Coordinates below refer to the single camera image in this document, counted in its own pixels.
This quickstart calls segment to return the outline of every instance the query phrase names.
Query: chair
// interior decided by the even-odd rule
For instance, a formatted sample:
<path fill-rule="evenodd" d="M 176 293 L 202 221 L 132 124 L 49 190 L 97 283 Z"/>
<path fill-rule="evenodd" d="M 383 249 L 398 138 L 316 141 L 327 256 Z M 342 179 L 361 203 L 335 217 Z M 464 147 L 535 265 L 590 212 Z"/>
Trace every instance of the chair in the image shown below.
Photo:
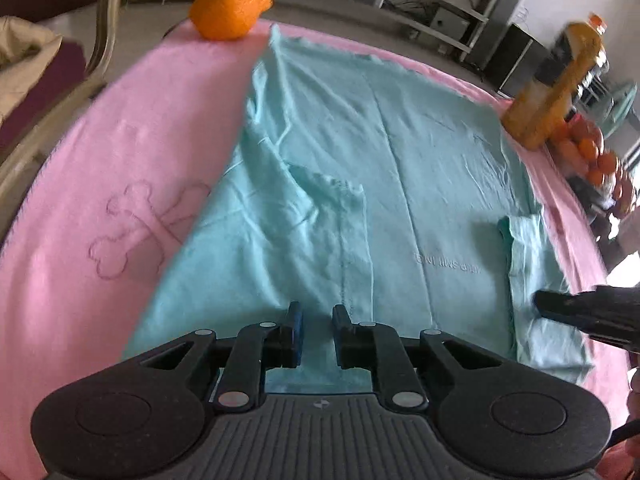
<path fill-rule="evenodd" d="M 22 14 L 21 17 L 42 20 L 46 15 L 36 10 L 12 12 L 19 0 L 0 0 L 0 11 Z M 58 13 L 90 3 L 91 0 L 71 0 L 58 6 Z M 0 158 L 0 242 L 4 240 L 22 200 L 46 160 L 48 147 L 64 134 L 73 113 L 105 85 L 105 73 L 116 39 L 120 0 L 97 0 L 96 36 L 94 51 L 84 71 L 84 78 L 72 90 L 47 110 L 31 120 L 31 126 L 20 134 L 11 150 Z"/>

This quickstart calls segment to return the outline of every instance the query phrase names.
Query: speaker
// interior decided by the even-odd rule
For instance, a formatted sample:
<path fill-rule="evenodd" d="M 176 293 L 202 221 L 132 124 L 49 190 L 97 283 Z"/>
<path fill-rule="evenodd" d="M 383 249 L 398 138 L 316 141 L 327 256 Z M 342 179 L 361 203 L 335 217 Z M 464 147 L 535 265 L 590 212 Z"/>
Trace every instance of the speaker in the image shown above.
<path fill-rule="evenodd" d="M 517 25 L 511 25 L 482 71 L 501 94 L 515 97 L 548 56 L 548 50 Z"/>

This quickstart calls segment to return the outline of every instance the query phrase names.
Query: bottle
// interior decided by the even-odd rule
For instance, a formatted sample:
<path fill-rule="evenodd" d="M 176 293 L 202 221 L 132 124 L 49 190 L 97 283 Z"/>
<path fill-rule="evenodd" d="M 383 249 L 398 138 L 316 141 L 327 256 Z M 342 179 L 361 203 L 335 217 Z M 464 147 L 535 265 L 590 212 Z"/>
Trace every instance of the bottle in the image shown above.
<path fill-rule="evenodd" d="M 564 121 L 573 95 L 604 55 L 606 28 L 595 14 L 589 23 L 567 25 L 532 81 L 502 115 L 504 129 L 528 150 L 542 147 Z"/>

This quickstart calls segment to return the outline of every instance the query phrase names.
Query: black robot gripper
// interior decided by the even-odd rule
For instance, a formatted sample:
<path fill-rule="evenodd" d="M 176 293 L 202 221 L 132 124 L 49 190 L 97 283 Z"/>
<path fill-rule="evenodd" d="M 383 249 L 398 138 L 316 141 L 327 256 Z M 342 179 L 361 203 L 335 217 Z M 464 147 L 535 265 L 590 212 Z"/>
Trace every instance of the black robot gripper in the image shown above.
<path fill-rule="evenodd" d="M 302 308 L 291 303 L 282 323 L 225 339 L 196 330 L 60 388 L 35 410 L 33 442 L 49 472 L 95 480 L 301 478 L 303 465 L 305 477 L 319 467 L 345 480 L 363 467 L 381 479 L 437 479 L 442 468 L 452 478 L 560 478 L 606 447 L 606 409 L 574 384 L 438 330 L 404 338 L 353 324 L 342 305 L 332 323 L 338 365 L 369 370 L 372 393 L 265 393 L 267 370 L 301 362 Z M 306 442 L 307 423 L 311 444 L 292 444 L 291 428 Z"/>

